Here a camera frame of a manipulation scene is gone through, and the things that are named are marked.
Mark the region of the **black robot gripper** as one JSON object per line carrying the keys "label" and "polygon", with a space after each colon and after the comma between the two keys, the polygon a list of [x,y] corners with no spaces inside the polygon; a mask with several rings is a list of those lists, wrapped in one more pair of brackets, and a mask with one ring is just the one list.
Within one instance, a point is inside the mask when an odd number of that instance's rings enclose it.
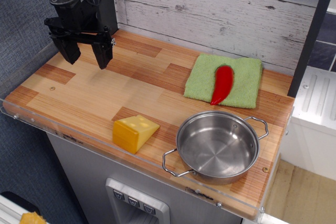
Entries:
{"label": "black robot gripper", "polygon": [[94,0],[49,0],[57,17],[47,18],[50,37],[64,59],[74,64],[80,57],[77,43],[92,44],[100,69],[113,58],[113,39],[109,28],[97,17],[99,4]]}

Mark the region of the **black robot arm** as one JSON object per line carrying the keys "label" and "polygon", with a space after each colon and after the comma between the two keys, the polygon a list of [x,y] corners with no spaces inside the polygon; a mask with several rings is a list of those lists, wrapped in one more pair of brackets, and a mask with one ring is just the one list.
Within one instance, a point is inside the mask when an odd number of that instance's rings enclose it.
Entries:
{"label": "black robot arm", "polygon": [[108,26],[98,18],[100,3],[94,0],[49,0],[57,17],[46,18],[49,35],[64,59],[74,64],[81,55],[79,43],[92,46],[100,69],[113,58],[115,44]]}

